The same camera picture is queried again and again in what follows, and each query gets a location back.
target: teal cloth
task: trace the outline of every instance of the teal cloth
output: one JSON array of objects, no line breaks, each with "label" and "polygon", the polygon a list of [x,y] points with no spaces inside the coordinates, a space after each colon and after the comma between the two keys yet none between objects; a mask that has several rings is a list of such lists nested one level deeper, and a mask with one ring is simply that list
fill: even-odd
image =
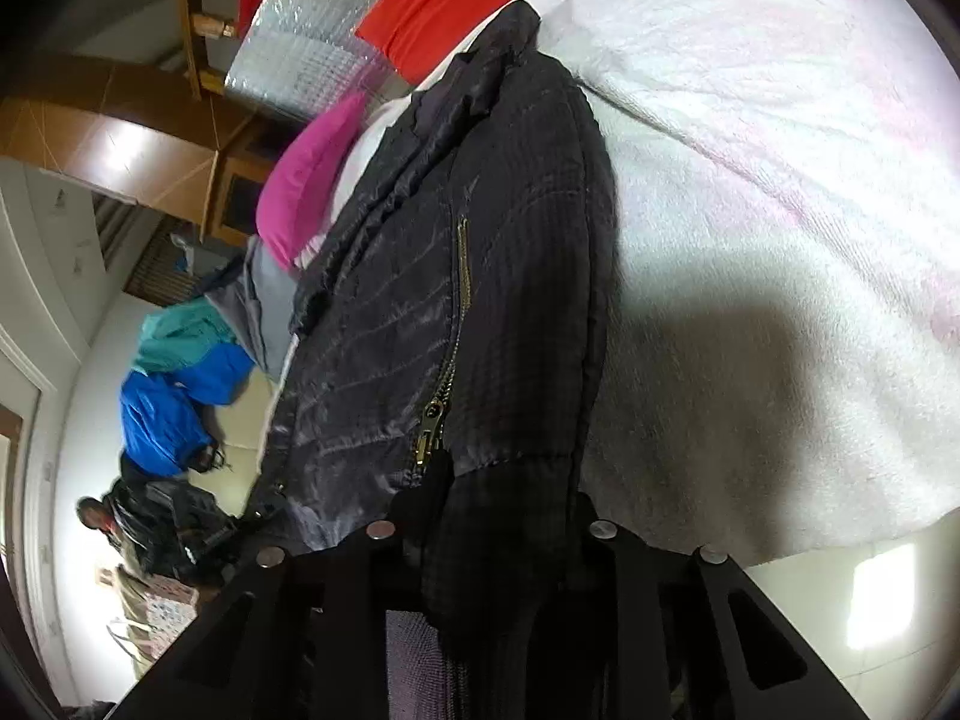
[{"label": "teal cloth", "polygon": [[144,375],[171,373],[197,365],[218,343],[236,336],[206,298],[179,303],[143,320],[133,370]]}]

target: silver rivet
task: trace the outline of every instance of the silver rivet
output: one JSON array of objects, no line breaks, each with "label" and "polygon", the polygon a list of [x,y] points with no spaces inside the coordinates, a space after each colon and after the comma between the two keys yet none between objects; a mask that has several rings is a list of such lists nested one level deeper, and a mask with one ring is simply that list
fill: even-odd
[{"label": "silver rivet", "polygon": [[616,536],[616,525],[606,519],[597,519],[590,524],[590,535],[600,541],[609,541]]},{"label": "silver rivet", "polygon": [[390,538],[397,532],[397,527],[389,519],[378,519],[377,522],[371,522],[367,526],[367,536],[374,541],[381,541],[383,538]]},{"label": "silver rivet", "polygon": [[261,568],[272,568],[280,565],[287,557],[280,547],[264,547],[256,553],[256,564]]},{"label": "silver rivet", "polygon": [[722,549],[704,544],[700,548],[700,557],[703,562],[708,562],[710,565],[720,565],[720,563],[727,562],[729,555]]}]

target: pink pillow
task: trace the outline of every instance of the pink pillow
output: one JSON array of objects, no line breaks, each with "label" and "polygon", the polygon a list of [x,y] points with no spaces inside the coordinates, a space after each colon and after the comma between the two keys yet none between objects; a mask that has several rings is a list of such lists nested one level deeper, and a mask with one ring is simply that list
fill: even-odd
[{"label": "pink pillow", "polygon": [[256,231],[287,271],[327,224],[330,196],[347,149],[356,137],[367,98],[354,92],[330,108],[290,143],[263,185]]}]

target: gold zipper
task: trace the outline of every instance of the gold zipper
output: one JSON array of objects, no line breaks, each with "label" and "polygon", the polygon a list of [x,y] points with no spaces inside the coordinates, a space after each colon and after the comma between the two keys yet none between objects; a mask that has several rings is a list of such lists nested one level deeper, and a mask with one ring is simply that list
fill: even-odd
[{"label": "gold zipper", "polygon": [[469,242],[467,241],[467,219],[462,217],[457,223],[457,271],[460,276],[460,321],[457,324],[457,336],[453,340],[453,351],[443,369],[437,389],[430,402],[424,407],[421,426],[416,436],[414,456],[416,467],[422,469],[430,460],[430,454],[440,446],[443,437],[443,418],[450,405],[450,392],[453,390],[453,376],[457,372],[457,352],[460,349],[460,333],[464,327],[464,316],[470,307],[470,263]]}]

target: white blanket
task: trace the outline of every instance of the white blanket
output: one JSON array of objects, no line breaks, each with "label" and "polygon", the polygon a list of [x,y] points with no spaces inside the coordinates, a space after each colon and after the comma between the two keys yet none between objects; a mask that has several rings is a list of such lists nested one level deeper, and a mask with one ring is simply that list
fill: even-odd
[{"label": "white blanket", "polygon": [[960,506],[960,80],[906,2],[527,1],[616,173],[599,512],[760,562]]}]

